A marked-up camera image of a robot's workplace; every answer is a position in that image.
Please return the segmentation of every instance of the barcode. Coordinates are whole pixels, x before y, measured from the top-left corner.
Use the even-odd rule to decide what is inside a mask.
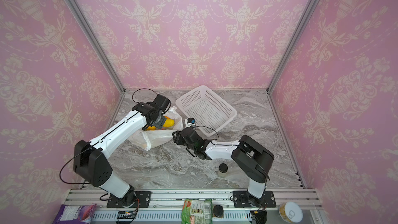
[[[210,202],[205,202],[203,207],[203,215],[205,219],[210,219],[211,218],[211,208],[210,208],[211,203]]]

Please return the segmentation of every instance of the robotic arm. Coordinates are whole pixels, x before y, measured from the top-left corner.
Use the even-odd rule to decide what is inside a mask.
[[[162,128],[166,118],[167,106],[171,102],[162,95],[157,95],[153,102],[140,102],[132,108],[126,117],[109,130],[89,142],[79,141],[74,149],[73,170],[91,183],[117,197],[123,207],[130,207],[136,200],[134,187],[113,172],[107,158],[129,136],[148,126]],[[274,156],[266,148],[249,136],[243,136],[234,142],[215,142],[202,139],[192,127],[173,133],[174,142],[184,145],[202,160],[231,159],[250,177],[248,187],[249,202],[259,207],[268,172]]]

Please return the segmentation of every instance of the black lid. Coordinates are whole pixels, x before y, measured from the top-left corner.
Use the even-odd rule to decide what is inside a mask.
[[[215,205],[213,207],[213,214],[214,214],[215,217],[221,218],[223,216],[223,214],[224,214],[223,207],[221,205]]]
[[[225,163],[222,163],[222,164],[220,164],[218,169],[220,170],[220,172],[225,173],[228,171],[228,165],[226,165]]]

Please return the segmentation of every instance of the can lid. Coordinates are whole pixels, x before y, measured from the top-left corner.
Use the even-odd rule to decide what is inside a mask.
[[[221,218],[224,214],[224,209],[221,205],[215,205],[213,207],[213,214],[215,217]]]
[[[220,164],[218,169],[220,170],[221,173],[225,173],[228,171],[228,165],[226,165],[225,163],[222,163],[222,164]]]
[[[285,213],[292,222],[300,222],[302,220],[301,208],[295,202],[286,202]]]

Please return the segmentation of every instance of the yellow fruit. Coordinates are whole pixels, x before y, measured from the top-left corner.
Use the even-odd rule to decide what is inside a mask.
[[[156,130],[156,127],[148,127],[147,129],[145,129],[146,131],[154,131]]]
[[[166,119],[166,122],[164,123],[163,127],[172,127],[174,125],[174,120],[172,119]]]

